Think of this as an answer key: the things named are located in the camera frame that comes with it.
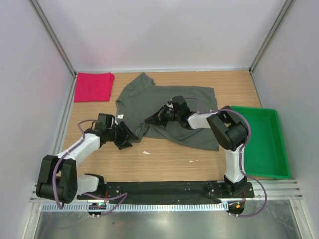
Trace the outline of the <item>grey t shirt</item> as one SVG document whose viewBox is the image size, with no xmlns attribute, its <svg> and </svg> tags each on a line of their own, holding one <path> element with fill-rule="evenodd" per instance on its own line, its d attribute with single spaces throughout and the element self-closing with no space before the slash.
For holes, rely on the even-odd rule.
<svg viewBox="0 0 319 239">
<path fill-rule="evenodd" d="M 141 73 L 127 84 L 116 100 L 117 120 L 123 121 L 138 138 L 167 139 L 173 143 L 211 151 L 218 151 L 219 144 L 210 129 L 187 130 L 178 122 L 166 127 L 145 123 L 172 97 L 183 96 L 191 111 L 214 111 L 217 99 L 214 89 L 199 86 L 157 86 L 152 78 Z"/>
</svg>

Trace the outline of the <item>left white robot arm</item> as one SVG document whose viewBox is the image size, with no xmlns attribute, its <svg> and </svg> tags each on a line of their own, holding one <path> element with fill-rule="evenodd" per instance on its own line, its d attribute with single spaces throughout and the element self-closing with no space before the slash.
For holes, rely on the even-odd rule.
<svg viewBox="0 0 319 239">
<path fill-rule="evenodd" d="M 78 166 L 93 152 L 108 142 L 119 149 L 132 146 L 138 137 L 114 115 L 100 113 L 89 121 L 91 126 L 81 131 L 81 137 L 57 155 L 46 155 L 41 162 L 35 193 L 37 197 L 54 200 L 59 208 L 78 196 L 101 199 L 106 193 L 104 177 L 86 173 L 79 177 Z"/>
</svg>

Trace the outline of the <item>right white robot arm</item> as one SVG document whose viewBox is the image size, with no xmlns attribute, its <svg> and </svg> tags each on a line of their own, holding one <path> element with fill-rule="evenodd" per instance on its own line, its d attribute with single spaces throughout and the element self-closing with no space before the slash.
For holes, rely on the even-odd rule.
<svg viewBox="0 0 319 239">
<path fill-rule="evenodd" d="M 188 130 L 202 128 L 212 130 L 217 142 L 225 150 L 225 193 L 230 197 L 238 196 L 247 182 L 243 151 L 251 136 L 250 127 L 244 117 L 230 106 L 205 113 L 191 111 L 183 96 L 175 96 L 145 119 L 146 123 L 163 127 L 173 121 Z"/>
</svg>

